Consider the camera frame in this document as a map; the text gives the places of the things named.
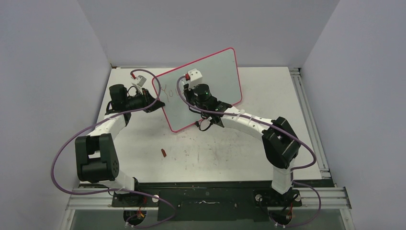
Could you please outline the pink framed whiteboard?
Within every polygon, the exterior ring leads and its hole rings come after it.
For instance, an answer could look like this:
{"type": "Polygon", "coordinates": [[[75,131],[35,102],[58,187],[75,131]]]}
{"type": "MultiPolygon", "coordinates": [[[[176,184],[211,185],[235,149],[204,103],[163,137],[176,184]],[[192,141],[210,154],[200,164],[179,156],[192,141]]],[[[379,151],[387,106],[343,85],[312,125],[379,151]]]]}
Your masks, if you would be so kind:
{"type": "Polygon", "coordinates": [[[157,82],[160,82],[159,100],[165,104],[162,110],[170,130],[174,133],[201,119],[198,114],[189,111],[176,88],[177,80],[194,69],[202,74],[202,83],[209,86],[211,94],[218,100],[236,105],[243,98],[236,53],[232,47],[158,74],[151,83],[155,92],[158,92],[157,82]]]}

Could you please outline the red marker cap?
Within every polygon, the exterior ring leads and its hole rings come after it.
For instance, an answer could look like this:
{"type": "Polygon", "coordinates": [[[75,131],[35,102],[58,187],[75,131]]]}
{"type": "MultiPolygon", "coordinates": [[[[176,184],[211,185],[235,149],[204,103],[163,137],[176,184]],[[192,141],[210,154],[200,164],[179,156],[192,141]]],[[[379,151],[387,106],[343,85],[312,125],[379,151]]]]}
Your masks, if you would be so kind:
{"type": "Polygon", "coordinates": [[[162,155],[165,158],[167,156],[166,151],[164,149],[161,149],[162,155]]]}

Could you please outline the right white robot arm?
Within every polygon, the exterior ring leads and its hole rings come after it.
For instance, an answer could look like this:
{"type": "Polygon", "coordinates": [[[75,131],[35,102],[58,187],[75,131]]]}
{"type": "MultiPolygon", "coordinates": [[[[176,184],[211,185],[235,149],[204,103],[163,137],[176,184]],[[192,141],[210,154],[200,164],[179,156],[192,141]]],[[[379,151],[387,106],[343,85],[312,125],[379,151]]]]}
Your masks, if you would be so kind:
{"type": "Polygon", "coordinates": [[[243,110],[222,102],[211,95],[207,84],[190,88],[184,84],[185,100],[200,109],[201,118],[210,125],[232,128],[260,140],[267,160],[273,166],[271,200],[277,205],[293,201],[299,196],[293,191],[292,163],[298,155],[300,144],[294,140],[296,134],[289,122],[278,117],[276,120],[250,115],[243,110]]]}

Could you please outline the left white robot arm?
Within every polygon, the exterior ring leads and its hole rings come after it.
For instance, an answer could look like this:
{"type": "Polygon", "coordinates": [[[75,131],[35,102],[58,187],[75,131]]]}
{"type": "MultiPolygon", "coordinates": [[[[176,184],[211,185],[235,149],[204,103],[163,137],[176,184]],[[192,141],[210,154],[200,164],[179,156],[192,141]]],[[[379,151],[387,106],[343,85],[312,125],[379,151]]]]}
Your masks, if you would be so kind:
{"type": "Polygon", "coordinates": [[[138,180],[120,170],[114,145],[119,132],[127,127],[131,111],[141,109],[151,113],[165,106],[154,98],[148,89],[137,87],[135,95],[129,95],[122,84],[109,88],[111,100],[107,104],[105,122],[97,125],[86,136],[75,139],[75,154],[78,178],[82,182],[102,184],[119,195],[130,206],[138,206],[143,193],[138,189],[138,180]]]}

